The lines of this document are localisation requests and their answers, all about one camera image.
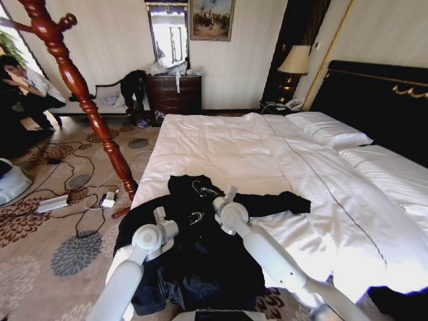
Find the carpet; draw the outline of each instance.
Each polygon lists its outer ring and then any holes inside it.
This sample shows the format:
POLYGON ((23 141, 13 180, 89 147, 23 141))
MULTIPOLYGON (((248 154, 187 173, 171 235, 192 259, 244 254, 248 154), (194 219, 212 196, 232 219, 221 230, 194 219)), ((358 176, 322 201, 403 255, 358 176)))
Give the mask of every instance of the carpet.
MULTIPOLYGON (((13 160, 33 184, 0 207, 0 319, 85 320, 104 287, 120 223, 110 216, 130 201, 116 175, 106 179, 113 168, 88 121, 64 117, 63 122, 52 137, 13 160), (107 191, 117 191, 112 209, 85 211, 98 206, 107 191), (33 212, 40 201, 64 193, 68 207, 33 212), (93 193, 97 197, 87 199, 93 193)), ((159 128, 137 128, 123 118, 107 118, 107 123, 139 182, 150 156, 142 151, 154 148, 159 128)), ((387 320, 368 296, 362 305, 373 320, 387 320)), ((309 320, 309 309, 283 289, 268 289, 255 310, 276 320, 309 320)), ((133 320, 166 321, 178 313, 168 304, 158 314, 133 320)))

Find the white pillow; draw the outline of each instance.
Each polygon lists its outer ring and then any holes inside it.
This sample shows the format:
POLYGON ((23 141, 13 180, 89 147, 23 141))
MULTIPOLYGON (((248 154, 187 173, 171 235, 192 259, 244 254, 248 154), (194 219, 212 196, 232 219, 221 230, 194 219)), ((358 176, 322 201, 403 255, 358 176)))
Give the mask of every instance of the white pillow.
POLYGON ((339 151, 428 233, 428 169, 381 146, 339 151))
POLYGON ((286 116, 306 134, 336 150, 372 143, 363 132, 321 112, 299 112, 286 116))
POLYGON ((96 97, 103 105, 122 106, 125 99, 120 91, 120 82, 114 86, 97 86, 96 97))

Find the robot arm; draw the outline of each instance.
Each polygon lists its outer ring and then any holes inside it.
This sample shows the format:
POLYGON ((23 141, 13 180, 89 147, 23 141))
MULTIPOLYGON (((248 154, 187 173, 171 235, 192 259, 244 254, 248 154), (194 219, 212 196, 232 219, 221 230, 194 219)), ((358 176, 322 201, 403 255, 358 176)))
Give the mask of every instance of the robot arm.
POLYGON ((110 281, 86 318, 87 321, 119 321, 131 302, 144 272, 143 263, 168 251, 174 245, 179 228, 165 220, 163 207, 154 211, 156 225, 146 224, 132 236, 133 251, 114 271, 110 281))
POLYGON ((248 253, 276 282, 290 292, 305 290, 320 295, 345 321, 369 321, 367 316, 342 292, 331 284, 310 278, 293 257, 263 227, 252 225, 244 206, 233 202, 236 188, 231 187, 225 197, 214 200, 216 220, 222 230, 238 233, 248 253))
MULTIPOLYGON (((224 232, 243 239, 243 245, 256 262, 291 292, 298 290, 316 293, 345 321, 369 321, 366 315, 345 295, 326 282, 310 278, 293 257, 260 226, 252 225, 248 212, 233 202, 236 188, 231 187, 225 197, 214 200, 215 219, 224 232)), ((143 274, 142 264, 158 257, 174 244, 179 232, 174 221, 165 221, 162 207, 155 210, 156 225, 148 224, 136 230, 132 237, 133 252, 113 273, 86 320, 119 321, 129 305, 143 274)))

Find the lampshade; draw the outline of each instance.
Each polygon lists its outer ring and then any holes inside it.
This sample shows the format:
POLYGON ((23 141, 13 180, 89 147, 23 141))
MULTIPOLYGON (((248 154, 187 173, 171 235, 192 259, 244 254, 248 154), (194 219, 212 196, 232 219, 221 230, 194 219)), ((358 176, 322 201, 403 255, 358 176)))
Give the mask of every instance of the lampshade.
POLYGON ((278 68, 279 72, 288 74, 307 74, 309 45, 294 45, 287 58, 278 68))

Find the painting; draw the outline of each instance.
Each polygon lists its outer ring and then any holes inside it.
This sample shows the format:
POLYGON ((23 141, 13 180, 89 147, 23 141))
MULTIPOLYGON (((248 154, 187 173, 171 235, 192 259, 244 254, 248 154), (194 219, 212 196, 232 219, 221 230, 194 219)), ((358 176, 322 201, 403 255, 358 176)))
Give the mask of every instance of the painting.
POLYGON ((192 40, 230 41, 235 0, 191 0, 192 40))

